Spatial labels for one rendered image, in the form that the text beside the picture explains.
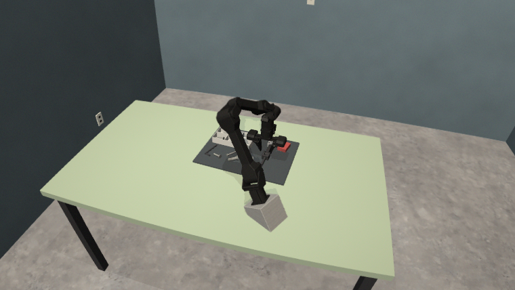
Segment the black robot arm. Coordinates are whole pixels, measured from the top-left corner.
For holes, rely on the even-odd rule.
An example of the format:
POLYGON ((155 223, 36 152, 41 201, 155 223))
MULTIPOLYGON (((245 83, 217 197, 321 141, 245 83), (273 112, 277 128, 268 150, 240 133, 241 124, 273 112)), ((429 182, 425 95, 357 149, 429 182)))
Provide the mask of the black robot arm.
POLYGON ((249 191, 250 196, 253 200, 251 205, 260 205, 264 204, 268 200, 270 195, 266 195, 266 192, 264 190, 264 186, 266 185, 266 179, 261 163, 255 162, 253 160, 251 153, 247 147, 247 144, 244 140, 244 137, 241 133, 241 130, 239 128, 241 121, 239 115, 241 113, 241 110, 251 111, 255 115, 263 114, 261 118, 262 127, 265 129, 271 129, 274 126, 274 135, 276 131, 276 124, 274 124, 274 121, 280 115, 281 109, 278 106, 274 105, 274 103, 270 104, 267 100, 252 101, 236 97, 229 100, 227 104, 217 113, 216 117, 220 127, 228 133, 230 140, 234 146, 234 149, 236 150, 236 153, 242 164, 242 189, 244 191, 249 191), (234 101, 236 102, 236 106, 234 101), (256 188, 256 186, 258 187, 256 188))

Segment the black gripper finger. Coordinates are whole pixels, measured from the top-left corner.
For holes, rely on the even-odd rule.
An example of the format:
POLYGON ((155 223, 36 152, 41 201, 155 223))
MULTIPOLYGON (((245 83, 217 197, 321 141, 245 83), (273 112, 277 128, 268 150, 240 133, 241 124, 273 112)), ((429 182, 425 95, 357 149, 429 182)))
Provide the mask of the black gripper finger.
POLYGON ((262 150, 262 139, 259 139, 259 141, 254 141, 254 140, 253 140, 253 142, 255 142, 255 144, 257 145, 257 147, 258 147, 258 148, 259 148, 259 150, 261 151, 261 150, 262 150))
POLYGON ((273 149, 274 149, 275 147, 278 147, 278 146, 277 146, 276 144, 273 144, 273 143, 272 143, 272 145, 271 145, 271 149, 270 149, 270 154, 272 153, 272 151, 273 151, 273 149))

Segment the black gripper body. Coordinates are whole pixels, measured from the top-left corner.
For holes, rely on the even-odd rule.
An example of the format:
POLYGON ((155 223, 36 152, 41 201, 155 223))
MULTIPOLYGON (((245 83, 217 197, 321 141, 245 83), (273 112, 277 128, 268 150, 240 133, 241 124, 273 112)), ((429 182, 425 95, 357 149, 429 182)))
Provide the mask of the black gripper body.
POLYGON ((276 144, 278 147, 283 148, 287 142, 287 138, 285 136, 273 137, 273 128, 265 129, 261 126, 261 134, 258 134, 257 130, 250 129, 247 134, 247 140, 259 141, 259 139, 263 139, 273 141, 273 144, 276 144))

